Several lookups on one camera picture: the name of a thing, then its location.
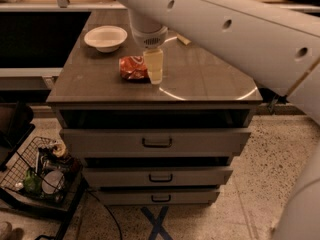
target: floor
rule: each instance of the floor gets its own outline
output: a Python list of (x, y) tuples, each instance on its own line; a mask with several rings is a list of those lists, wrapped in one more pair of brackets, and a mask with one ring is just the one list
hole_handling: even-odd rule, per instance
[[(33, 123), (36, 129), (29, 139), (59, 138), (56, 119), (35, 118)], [(112, 206), (107, 210), (85, 193), (64, 239), (121, 239), (109, 211), (122, 239), (270, 239), (271, 228), (320, 138), (320, 128), (304, 115), (256, 115), (250, 129), (243, 153), (232, 163), (234, 172), (213, 205)], [(0, 211), (0, 222), (12, 224), (10, 240), (54, 236), (59, 228), (55, 221)]]

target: gray countertop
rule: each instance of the gray countertop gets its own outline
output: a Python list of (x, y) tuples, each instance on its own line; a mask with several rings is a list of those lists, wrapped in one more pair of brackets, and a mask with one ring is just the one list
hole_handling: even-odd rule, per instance
[[(84, 35), (101, 25), (128, 32), (119, 50), (107, 54), (84, 43)], [(184, 45), (174, 31), (162, 46), (163, 81), (129, 82), (120, 76), (119, 59), (142, 55), (135, 44), (125, 9), (93, 11), (47, 102), (58, 103), (253, 103), (261, 102), (254, 81), (214, 55), (191, 43)]]

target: red package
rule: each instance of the red package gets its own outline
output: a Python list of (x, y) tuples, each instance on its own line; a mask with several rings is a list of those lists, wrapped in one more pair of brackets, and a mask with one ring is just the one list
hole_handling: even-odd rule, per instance
[(120, 75), (127, 80), (149, 79), (143, 56), (126, 56), (119, 59)]

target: drawer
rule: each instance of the drawer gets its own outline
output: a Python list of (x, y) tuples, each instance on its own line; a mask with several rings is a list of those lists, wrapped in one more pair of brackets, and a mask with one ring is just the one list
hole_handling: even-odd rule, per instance
[(61, 137), (77, 157), (235, 156), (248, 128), (222, 129), (64, 129)]
[(218, 196), (217, 189), (179, 189), (143, 191), (98, 191), (96, 196), (104, 205), (148, 204), (212, 204)]
[(213, 186), (226, 184), (232, 169), (204, 168), (84, 168), (90, 187)]

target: basket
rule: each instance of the basket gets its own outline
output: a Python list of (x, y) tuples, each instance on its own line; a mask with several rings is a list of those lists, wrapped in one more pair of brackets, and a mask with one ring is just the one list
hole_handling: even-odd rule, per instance
[[(38, 167), (39, 152), (42, 152), (41, 150), (51, 149), (56, 143), (57, 141), (53, 139), (35, 137), (21, 154), (16, 152), (18, 158), (0, 182), (0, 186), (28, 198), (60, 203), (64, 199), (68, 188), (78, 172), (78, 170), (66, 170), (68, 169), (66, 166), (69, 168), (74, 167), (74, 163), (65, 165), (63, 168), (64, 170), (61, 170), (61, 166), (57, 166), (57, 163), (55, 164), (55, 167), (51, 166), (50, 169), (47, 168), (46, 170), (42, 170), (41, 168), (40, 172), (37, 172), (36, 170)], [(23, 185), (26, 174), (28, 173), (34, 173), (34, 177), (39, 180), (38, 185), (40, 186), (37, 186), (39, 191), (36, 193), (26, 191), (26, 187)], [(56, 182), (54, 186), (47, 181), (48, 177), (51, 175), (53, 176), (53, 174), (61, 175), (60, 178), (58, 178), (58, 181), (55, 175)]]

